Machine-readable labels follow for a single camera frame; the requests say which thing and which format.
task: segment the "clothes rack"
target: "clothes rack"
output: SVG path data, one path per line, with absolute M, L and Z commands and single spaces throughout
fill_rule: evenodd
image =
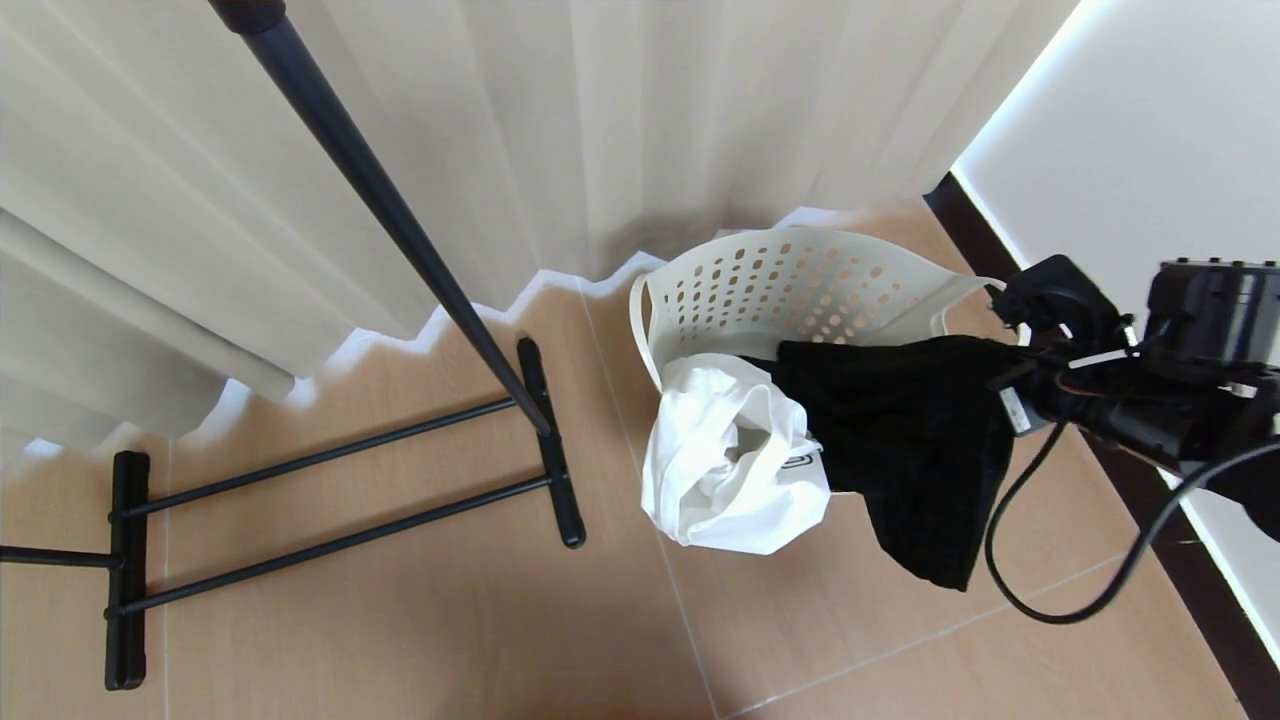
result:
M 524 375 L 521 379 L 484 327 L 471 301 L 449 273 L 333 87 L 329 86 L 306 44 L 293 29 L 285 17 L 284 1 L 210 0 L 210 3 L 228 29 L 244 40 L 347 182 L 502 383 L 507 397 L 156 500 L 148 498 L 150 457 L 141 452 L 116 454 L 111 473 L 111 511 L 108 515 L 111 529 L 110 552 L 0 546 L 0 561 L 4 562 L 108 570 L 108 603 L 104 618 L 106 619 L 105 684 L 109 691 L 137 688 L 146 678 L 143 647 L 146 611 L 152 607 L 283 570 L 539 488 L 549 489 L 561 541 L 567 547 L 579 547 L 586 541 L 586 529 L 573 497 L 563 442 L 552 411 L 550 393 L 538 346 L 527 337 L 520 340 L 517 355 Z M 538 433 L 543 457 L 543 473 L 538 477 L 237 570 L 147 594 L 147 518 L 151 514 L 508 407 L 520 407 Z

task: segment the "wooden floor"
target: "wooden floor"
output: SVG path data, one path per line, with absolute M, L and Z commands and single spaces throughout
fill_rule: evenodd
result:
M 968 270 L 919 201 L 850 227 Z M 544 492 L 147 614 L 148 676 L 101 689 L 105 573 L 5 566 L 0 717 L 27 719 L 1194 719 L 1243 717 L 1151 556 L 1097 619 L 1037 625 L 984 569 L 966 594 L 886 557 L 856 497 L 771 557 L 681 548 L 639 507 L 657 393 L 626 287 L 538 292 L 494 325 L 543 348 L 589 541 L 566 550 Z M 954 332 L 995 333 L 972 299 Z M 429 352 L 374 343 L 316 378 L 310 405 L 250 397 L 169 443 L 143 437 L 173 492 L 500 395 L 452 329 Z M 216 425 L 224 425 L 221 432 Z M 1020 441 L 1014 470 L 1043 434 Z M 152 589 L 294 550 L 539 470 L 515 410 L 154 516 Z M 19 460 L 3 538 L 104 551 L 109 460 Z M 1002 525 L 1010 582 L 1074 609 L 1135 528 L 1066 436 Z

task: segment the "black garment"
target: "black garment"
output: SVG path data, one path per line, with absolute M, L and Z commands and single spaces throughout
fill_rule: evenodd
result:
M 918 578 L 964 591 L 1014 434 L 987 380 L 1015 361 L 996 341 L 897 347 L 783 342 L 749 359 L 804 406 L 832 492 L 858 492 L 881 547 Z

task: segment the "laundry basket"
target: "laundry basket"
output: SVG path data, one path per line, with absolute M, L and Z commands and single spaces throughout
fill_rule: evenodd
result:
M 904 345 L 946 334 L 943 314 L 1005 283 L 959 275 L 891 242 L 819 228 L 724 236 L 631 287 L 631 331 L 654 384 L 699 352 L 772 360 L 783 340 Z M 644 323 L 644 295 L 652 310 Z

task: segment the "beige curtain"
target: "beige curtain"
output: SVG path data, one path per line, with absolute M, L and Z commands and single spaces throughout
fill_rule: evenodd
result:
M 475 301 L 808 204 L 919 195 L 1074 0 L 294 0 Z M 177 436 L 434 300 L 201 0 L 22 0 L 0 37 L 12 448 Z

